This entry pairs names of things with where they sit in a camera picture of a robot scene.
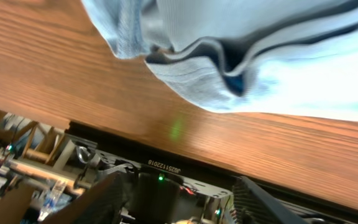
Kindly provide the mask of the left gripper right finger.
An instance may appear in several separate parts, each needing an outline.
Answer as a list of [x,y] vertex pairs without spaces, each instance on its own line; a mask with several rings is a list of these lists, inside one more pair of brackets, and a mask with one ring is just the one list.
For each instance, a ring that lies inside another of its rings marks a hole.
[[239,224],[306,224],[304,219],[245,176],[232,188],[234,221]]

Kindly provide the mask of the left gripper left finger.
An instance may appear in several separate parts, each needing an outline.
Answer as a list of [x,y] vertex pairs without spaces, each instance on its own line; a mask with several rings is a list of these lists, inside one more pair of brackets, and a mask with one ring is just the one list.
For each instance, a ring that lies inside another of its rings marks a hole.
[[117,223],[123,203],[122,175],[111,174],[42,224]]

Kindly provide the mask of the light blue printed t-shirt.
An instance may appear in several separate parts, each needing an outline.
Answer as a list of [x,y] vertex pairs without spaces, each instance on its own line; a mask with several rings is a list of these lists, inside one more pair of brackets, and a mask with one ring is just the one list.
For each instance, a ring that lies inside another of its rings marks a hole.
[[143,57],[215,113],[358,121],[358,1],[84,0],[119,59]]

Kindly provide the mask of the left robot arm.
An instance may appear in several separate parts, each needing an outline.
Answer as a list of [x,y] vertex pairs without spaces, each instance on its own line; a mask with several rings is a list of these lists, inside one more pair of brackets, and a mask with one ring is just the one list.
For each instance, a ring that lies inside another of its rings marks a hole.
[[[232,187],[237,223],[304,223],[282,203],[245,176]],[[109,174],[89,191],[44,223],[117,223],[124,206],[124,176]],[[140,173],[135,179],[129,213],[137,223],[169,223],[180,194],[180,185],[164,176]]]

